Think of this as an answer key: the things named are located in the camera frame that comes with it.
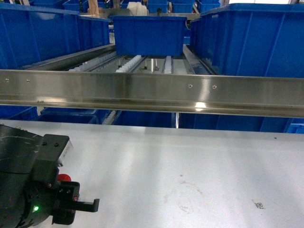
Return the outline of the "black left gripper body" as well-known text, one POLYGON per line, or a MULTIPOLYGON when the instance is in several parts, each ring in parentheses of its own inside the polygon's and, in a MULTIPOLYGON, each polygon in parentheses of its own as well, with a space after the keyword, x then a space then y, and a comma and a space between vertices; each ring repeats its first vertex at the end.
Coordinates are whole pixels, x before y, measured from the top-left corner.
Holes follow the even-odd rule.
POLYGON ((77 201, 79 198, 80 183, 75 181, 61 181, 57 191, 56 202, 52 211, 52 224, 71 225, 74 222, 76 211, 64 209, 62 202, 77 201))

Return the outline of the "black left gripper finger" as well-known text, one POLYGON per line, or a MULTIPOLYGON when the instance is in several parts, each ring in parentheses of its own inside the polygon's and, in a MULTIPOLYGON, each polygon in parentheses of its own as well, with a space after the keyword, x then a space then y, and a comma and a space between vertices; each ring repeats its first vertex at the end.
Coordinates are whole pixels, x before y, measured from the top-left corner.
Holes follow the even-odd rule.
POLYGON ((98 208, 99 199, 94 199, 93 202, 77 201, 75 210, 84 212, 97 212, 98 208))

